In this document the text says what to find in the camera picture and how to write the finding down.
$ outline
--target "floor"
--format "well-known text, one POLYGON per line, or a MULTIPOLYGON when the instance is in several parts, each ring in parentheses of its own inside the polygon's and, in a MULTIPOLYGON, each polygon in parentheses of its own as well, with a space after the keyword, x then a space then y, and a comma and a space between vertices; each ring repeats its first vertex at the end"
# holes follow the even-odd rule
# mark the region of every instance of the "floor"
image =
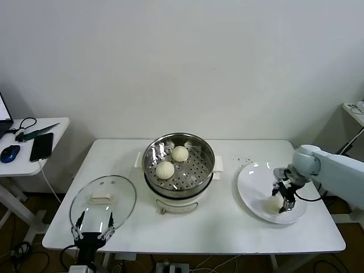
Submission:
MULTIPOLYGON (((347 213, 349 208, 346 203, 342 200, 326 200, 325 203, 328 206, 331 213, 347 213)), ((25 203, 32 212, 36 212, 39 209, 46 209, 48 211, 44 222, 50 223, 52 217, 56 213, 58 208, 58 203, 55 198, 51 195, 42 196, 30 196, 25 203)), ((0 216, 2 216, 6 211, 6 208, 0 204, 0 216)), ((9 261, 10 254, 2 257, 10 250, 11 237, 14 230, 14 219, 15 219, 15 232, 13 246, 20 243, 25 236, 28 226, 23 223, 17 217, 11 216, 5 223, 0 232, 0 272, 8 273, 14 272, 13 266, 9 261)), ((336 256, 342 261, 342 263, 348 268, 350 273, 362 273, 364 272, 364 232, 357 224, 339 224, 338 228, 345 239, 346 250, 342 253, 337 253, 336 256)), ((59 262, 59 251, 47 250, 43 248, 40 244, 42 241, 42 236, 38 236, 35 240, 35 245, 33 245, 32 251, 45 251, 49 254, 49 265, 44 272, 54 273, 54 272, 65 272, 59 262)), ((123 273, 150 273, 153 270, 153 262, 162 262, 164 260, 169 260, 171 262, 179 263, 189 263, 190 268, 195 268, 200 262, 206 259, 208 256, 201 255, 138 255, 136 258, 137 262, 125 262, 123 263, 123 273)), ((216 265, 223 263, 228 260, 229 256, 216 255, 208 259, 201 267, 214 268, 216 265)), ((277 257, 278 264, 282 264, 290 255, 281 255, 277 257)), ((335 259, 331 254, 321 254, 318 255, 314 260, 303 265, 298 269, 297 273, 307 273, 314 272, 313 265, 317 260, 326 260, 333 263, 338 267, 340 271, 331 267, 327 263, 321 262, 317 265, 316 273, 326 272, 347 272, 344 267, 340 265, 339 261, 335 259)), ((66 256, 65 263, 71 265, 75 260, 72 257, 66 256)), ((265 273, 271 272, 272 267, 270 263, 270 258, 268 256, 241 256, 236 259, 237 261, 237 272, 254 272, 254 273, 265 273)), ((121 260, 115 260, 110 264, 109 271, 111 272, 115 264, 120 264, 121 260)), ((47 263, 47 257, 44 254, 34 254, 23 261, 18 269, 19 272, 41 272, 47 263)), ((119 273, 121 267, 116 266, 113 273, 119 273)), ((235 270, 235 260, 216 269, 218 273, 233 273, 235 270)), ((196 272, 209 273, 208 270, 200 270, 196 272)))

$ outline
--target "knife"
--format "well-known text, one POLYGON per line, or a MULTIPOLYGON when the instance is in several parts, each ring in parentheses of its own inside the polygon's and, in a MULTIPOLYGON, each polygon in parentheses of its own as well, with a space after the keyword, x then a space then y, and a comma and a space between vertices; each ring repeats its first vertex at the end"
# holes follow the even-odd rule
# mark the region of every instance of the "knife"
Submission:
POLYGON ((17 135, 15 137, 15 141, 17 141, 17 142, 26 142, 28 140, 34 139, 38 135, 42 135, 42 134, 48 132, 51 128, 57 126, 58 124, 59 124, 59 122, 55 123, 53 125, 50 125, 48 127, 45 127, 43 129, 35 130, 35 131, 30 132, 28 134, 24 134, 23 132, 21 132, 21 133, 19 133, 19 135, 17 135))

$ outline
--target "white cable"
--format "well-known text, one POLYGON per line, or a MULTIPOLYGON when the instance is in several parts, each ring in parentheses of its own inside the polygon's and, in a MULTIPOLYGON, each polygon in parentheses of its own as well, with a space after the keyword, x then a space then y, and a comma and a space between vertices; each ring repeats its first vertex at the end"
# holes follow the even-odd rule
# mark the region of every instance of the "white cable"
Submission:
POLYGON ((345 146, 344 149, 341 150, 339 155, 342 155, 342 153, 348 148, 362 133, 364 132, 364 127, 360 130, 360 132, 348 143, 348 145, 345 146))
POLYGON ((237 273, 238 271, 238 259, 235 259, 235 270, 234 273, 237 273))
POLYGON ((206 259, 204 259, 201 263, 199 263, 198 265, 196 265, 195 269, 197 269, 200 265, 202 265, 203 263, 205 263, 208 259, 211 258, 212 255, 208 256, 206 259))
POLYGON ((198 271, 198 270, 210 270, 210 272, 219 273, 219 272, 217 272, 216 270, 211 269, 211 268, 207 268, 207 267, 202 267, 202 268, 193 269, 193 270, 190 270, 189 272, 195 272, 195 271, 198 271))
POLYGON ((5 257, 9 253, 10 253, 10 250, 8 252, 6 252, 5 254, 3 254, 2 256, 0 256, 0 259, 3 258, 3 257, 5 257))
POLYGON ((210 271, 209 273, 215 271, 217 269, 217 267, 223 266, 225 263, 228 263, 229 261, 236 259, 239 256, 241 256, 241 255, 236 255, 236 256, 232 257, 231 259, 228 259, 226 262, 220 263, 219 265, 215 266, 214 269, 212 269, 212 271, 210 271))
POLYGON ((144 265, 140 261, 138 261, 138 260, 126 260, 126 261, 124 261, 124 263, 128 263, 128 262, 139 263, 143 267, 143 272, 146 272, 146 268, 144 267, 144 265))
POLYGON ((55 191, 53 190, 52 186, 50 185, 50 183, 48 182, 48 179, 46 178, 46 175, 44 174, 44 171, 43 171, 43 167, 42 167, 42 164, 40 163, 40 160, 38 160, 38 163, 39 163, 39 167, 40 167, 40 170, 42 172, 42 175, 43 175, 43 178, 45 179, 45 182, 47 182, 49 188, 51 189, 51 191, 53 192, 53 194, 55 195, 55 197, 57 198, 59 204, 61 204, 61 200, 59 200, 57 194, 55 193, 55 191))
POLYGON ((111 270, 111 273, 114 273, 114 270, 118 268, 119 269, 119 272, 118 273, 121 273, 121 265, 120 264, 116 264, 115 266, 113 266, 113 269, 111 270))
POLYGON ((364 115, 364 113, 361 112, 361 110, 356 105, 350 107, 350 111, 353 112, 355 115, 364 115))

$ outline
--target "power strip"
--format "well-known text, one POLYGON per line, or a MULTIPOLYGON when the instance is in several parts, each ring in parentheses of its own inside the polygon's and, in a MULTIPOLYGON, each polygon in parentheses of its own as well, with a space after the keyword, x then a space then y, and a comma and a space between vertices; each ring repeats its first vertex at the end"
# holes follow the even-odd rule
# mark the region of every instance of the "power strip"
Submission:
POLYGON ((188 263, 157 263, 155 273, 189 273, 188 263))

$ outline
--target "glass lid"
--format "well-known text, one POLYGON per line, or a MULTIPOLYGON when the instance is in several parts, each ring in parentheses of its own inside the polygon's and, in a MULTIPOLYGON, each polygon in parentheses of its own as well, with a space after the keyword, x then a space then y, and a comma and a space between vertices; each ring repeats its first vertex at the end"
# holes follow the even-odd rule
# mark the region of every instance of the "glass lid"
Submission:
POLYGON ((129 218, 136 200, 137 192, 129 179, 118 175, 99 177, 73 199, 69 219, 76 226, 80 218, 81 233, 103 232, 109 223, 117 229, 129 218))

